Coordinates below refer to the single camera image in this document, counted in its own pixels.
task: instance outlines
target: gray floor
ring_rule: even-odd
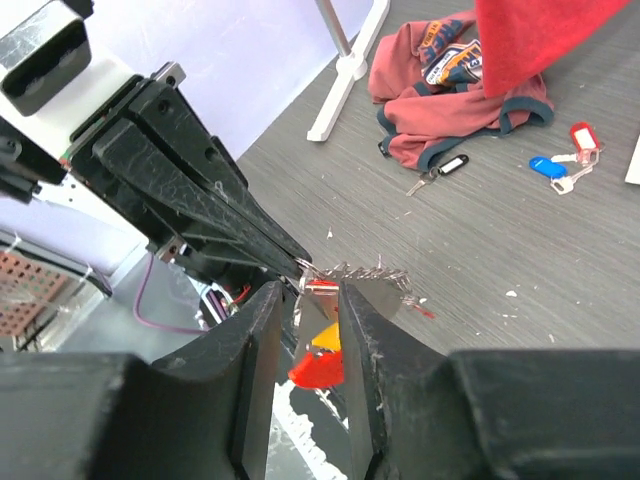
[[[382,33],[471,4],[393,0]],[[378,152],[382,133],[365,82],[325,144],[305,140],[333,68],[239,165],[258,201],[319,266],[371,266],[381,254],[386,264],[409,269],[437,318],[407,312],[397,321],[437,350],[637,347],[640,187],[623,178],[640,131],[638,23],[634,2],[546,72],[556,105],[551,127],[464,143],[454,152],[471,163],[413,198],[405,192],[416,174]],[[568,130],[577,121],[596,128],[606,151],[560,197],[527,164],[536,155],[571,153]],[[517,297],[505,295],[511,290]]]

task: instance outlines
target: white backdrop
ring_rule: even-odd
[[[314,0],[96,0],[90,37],[148,74],[180,62],[181,85],[234,158],[336,56]],[[371,0],[333,0],[349,38]],[[0,198],[0,228],[105,274],[140,245],[136,232],[72,208]]]

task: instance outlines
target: perforated metal panel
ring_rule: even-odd
[[[66,281],[37,262],[0,253],[0,336],[22,334]]]

